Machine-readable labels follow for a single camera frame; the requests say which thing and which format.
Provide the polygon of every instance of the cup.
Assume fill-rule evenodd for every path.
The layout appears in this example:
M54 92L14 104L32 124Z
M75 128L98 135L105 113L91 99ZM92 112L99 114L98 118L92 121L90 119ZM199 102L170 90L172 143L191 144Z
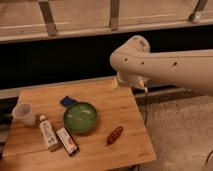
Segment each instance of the cup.
M36 117L32 106L28 103L17 104L12 111L13 118L22 121L26 126L33 126L36 123Z

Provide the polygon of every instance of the bowl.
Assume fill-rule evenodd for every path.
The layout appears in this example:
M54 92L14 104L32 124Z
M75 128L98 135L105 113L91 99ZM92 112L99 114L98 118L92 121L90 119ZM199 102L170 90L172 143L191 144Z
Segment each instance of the bowl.
M64 113L64 126L70 133L83 134L97 123L98 114L93 105L87 102L71 104Z

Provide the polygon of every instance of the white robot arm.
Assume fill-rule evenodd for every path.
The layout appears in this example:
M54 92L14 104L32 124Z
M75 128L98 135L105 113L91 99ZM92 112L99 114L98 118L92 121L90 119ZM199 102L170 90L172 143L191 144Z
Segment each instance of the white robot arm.
M133 36L110 63L120 85L143 88L151 79L213 95L213 50L150 53L146 39Z

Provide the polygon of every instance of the floor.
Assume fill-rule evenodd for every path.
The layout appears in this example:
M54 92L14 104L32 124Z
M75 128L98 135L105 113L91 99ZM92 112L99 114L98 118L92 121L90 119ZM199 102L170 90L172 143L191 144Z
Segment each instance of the floor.
M144 94L135 97L145 116ZM213 150L213 97L177 88L149 92L147 113L157 160L140 165L140 171L201 171ZM0 127L0 141L6 137L6 127Z

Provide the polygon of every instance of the bottle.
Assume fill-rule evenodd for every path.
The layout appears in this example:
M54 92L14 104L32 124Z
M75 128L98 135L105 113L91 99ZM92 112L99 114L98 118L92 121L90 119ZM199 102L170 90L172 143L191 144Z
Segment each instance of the bottle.
M55 151L59 147L59 143L50 121L46 119L45 115L41 115L40 122L39 127L44 137L44 143L48 150Z

